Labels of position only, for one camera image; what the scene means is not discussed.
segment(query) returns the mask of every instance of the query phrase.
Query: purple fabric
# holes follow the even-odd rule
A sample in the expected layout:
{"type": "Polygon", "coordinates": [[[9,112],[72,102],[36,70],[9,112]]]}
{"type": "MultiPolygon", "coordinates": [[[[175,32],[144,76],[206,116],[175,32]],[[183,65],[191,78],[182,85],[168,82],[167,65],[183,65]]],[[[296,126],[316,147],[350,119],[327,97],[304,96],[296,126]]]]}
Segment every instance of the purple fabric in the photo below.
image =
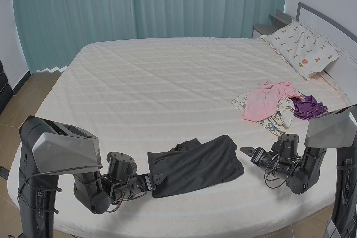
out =
{"type": "Polygon", "coordinates": [[[291,98],[295,106],[294,116],[300,119],[310,120],[327,112],[327,107],[324,106],[322,102],[318,103],[312,95],[303,96],[305,102],[300,101],[297,98],[291,98]]]}

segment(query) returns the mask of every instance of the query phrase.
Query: folded black garment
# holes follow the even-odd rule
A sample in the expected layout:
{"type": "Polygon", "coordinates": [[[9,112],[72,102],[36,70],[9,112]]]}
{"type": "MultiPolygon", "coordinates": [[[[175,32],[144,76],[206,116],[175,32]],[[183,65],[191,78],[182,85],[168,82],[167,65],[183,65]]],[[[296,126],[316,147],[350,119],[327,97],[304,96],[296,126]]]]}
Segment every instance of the folded black garment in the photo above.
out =
{"type": "Polygon", "coordinates": [[[244,168],[236,149],[232,139],[223,135],[204,144],[193,139],[168,152],[147,153],[151,175],[166,174],[152,196],[173,196],[238,178],[244,168]]]}

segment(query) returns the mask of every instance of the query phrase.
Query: pillowcase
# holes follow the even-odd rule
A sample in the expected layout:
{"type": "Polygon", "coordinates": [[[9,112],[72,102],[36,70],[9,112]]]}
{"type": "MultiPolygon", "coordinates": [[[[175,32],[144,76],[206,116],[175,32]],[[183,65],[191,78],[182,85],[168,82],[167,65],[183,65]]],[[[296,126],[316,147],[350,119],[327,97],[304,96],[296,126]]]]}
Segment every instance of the pillowcase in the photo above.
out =
{"type": "Polygon", "coordinates": [[[339,57],[327,39],[314,35],[294,19],[291,24],[261,38],[307,80],[339,57]]]}

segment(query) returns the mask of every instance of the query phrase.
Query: baseboard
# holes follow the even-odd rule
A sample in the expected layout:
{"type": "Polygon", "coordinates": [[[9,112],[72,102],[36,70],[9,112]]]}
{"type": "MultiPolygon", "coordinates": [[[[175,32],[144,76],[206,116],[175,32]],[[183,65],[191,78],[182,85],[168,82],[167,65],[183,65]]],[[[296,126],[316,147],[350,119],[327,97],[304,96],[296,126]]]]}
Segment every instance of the baseboard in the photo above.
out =
{"type": "Polygon", "coordinates": [[[18,84],[14,87],[12,90],[14,92],[14,95],[19,92],[20,88],[25,84],[25,82],[30,78],[31,74],[30,71],[26,72],[26,74],[22,77],[22,79],[19,81],[18,84]]]}

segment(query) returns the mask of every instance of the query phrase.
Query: floor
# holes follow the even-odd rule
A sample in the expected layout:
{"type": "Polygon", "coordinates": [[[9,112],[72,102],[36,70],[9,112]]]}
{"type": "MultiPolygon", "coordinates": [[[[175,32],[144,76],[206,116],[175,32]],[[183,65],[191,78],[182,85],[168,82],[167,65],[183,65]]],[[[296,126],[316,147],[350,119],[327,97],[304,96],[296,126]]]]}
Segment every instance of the floor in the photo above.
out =
{"type": "MultiPolygon", "coordinates": [[[[60,75],[59,71],[35,73],[11,98],[0,114],[0,165],[6,169],[11,168],[20,144],[20,125],[28,115],[35,115],[60,75]]],[[[331,213],[332,206],[328,206],[297,223],[256,238],[322,238],[331,213]]],[[[20,233],[19,210],[7,193],[6,180],[0,177],[0,238],[8,238],[9,234],[17,237],[20,233]]],[[[54,236],[55,238],[72,237],[56,230],[54,236]]]]}

